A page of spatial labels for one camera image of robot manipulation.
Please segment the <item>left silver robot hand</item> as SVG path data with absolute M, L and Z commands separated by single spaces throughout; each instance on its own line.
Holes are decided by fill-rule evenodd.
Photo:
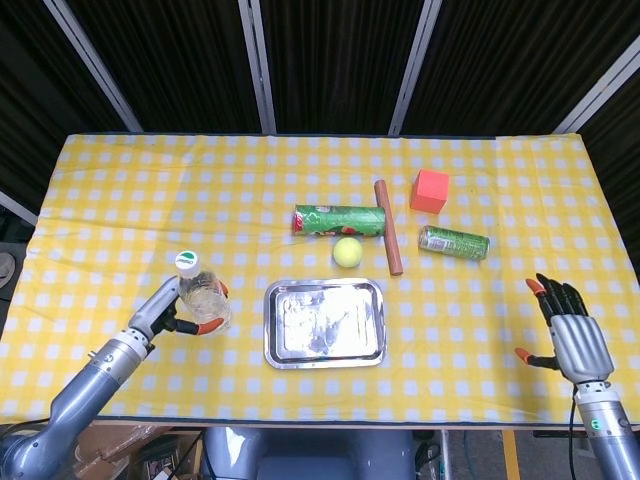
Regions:
M 162 331 L 177 332 L 193 336 L 201 336 L 221 330 L 227 325 L 222 318 L 216 318 L 203 324 L 182 320 L 176 317 L 176 302 L 179 299 L 179 277 L 169 278 L 162 286 L 134 313 L 128 323 L 128 329 L 151 342 Z

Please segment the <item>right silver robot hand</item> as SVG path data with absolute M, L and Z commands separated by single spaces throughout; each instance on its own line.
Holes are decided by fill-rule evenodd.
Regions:
M 606 381 L 614 372 L 613 361 L 604 334 L 578 290 L 540 273 L 525 283 L 538 301 L 554 354 L 539 356 L 517 347 L 516 356 L 529 366 L 557 370 L 574 385 Z

